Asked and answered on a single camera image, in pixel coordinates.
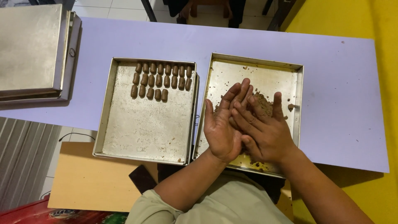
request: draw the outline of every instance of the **forearm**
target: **forearm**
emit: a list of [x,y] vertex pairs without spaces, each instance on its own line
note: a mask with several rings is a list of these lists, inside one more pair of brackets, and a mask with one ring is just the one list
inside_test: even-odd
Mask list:
[[170,206],[187,211],[225,169],[209,149],[195,161],[160,182],[155,192]]
[[292,151],[281,169],[317,223],[373,223],[301,150]]

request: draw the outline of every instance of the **fanta logo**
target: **fanta logo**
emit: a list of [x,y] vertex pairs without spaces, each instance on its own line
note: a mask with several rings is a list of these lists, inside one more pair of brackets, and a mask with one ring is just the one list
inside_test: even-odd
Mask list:
[[57,209],[52,211],[49,214],[50,218],[59,218],[59,219],[64,219],[64,218],[69,218],[76,214],[79,210],[74,210],[74,209]]

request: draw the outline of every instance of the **lavender table surface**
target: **lavender table surface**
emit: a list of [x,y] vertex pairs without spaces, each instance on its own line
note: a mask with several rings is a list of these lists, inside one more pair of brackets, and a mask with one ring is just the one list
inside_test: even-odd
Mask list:
[[315,163],[389,172],[374,41],[348,37],[82,18],[69,102],[0,116],[97,130],[112,57],[194,61],[198,111],[212,52],[304,65],[300,148]]

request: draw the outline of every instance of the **shirt sleeve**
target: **shirt sleeve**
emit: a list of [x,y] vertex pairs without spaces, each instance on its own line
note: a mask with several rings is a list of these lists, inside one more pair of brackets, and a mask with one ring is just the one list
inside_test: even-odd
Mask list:
[[125,224],[171,224],[183,214],[165,203],[154,190],[145,191],[130,210]]

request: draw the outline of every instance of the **beige shirt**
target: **beige shirt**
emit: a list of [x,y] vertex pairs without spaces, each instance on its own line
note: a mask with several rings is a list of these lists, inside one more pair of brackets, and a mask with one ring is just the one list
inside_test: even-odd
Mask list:
[[186,213],[166,204],[154,190],[138,198],[126,224],[241,224],[292,222],[257,183],[236,172],[223,172]]

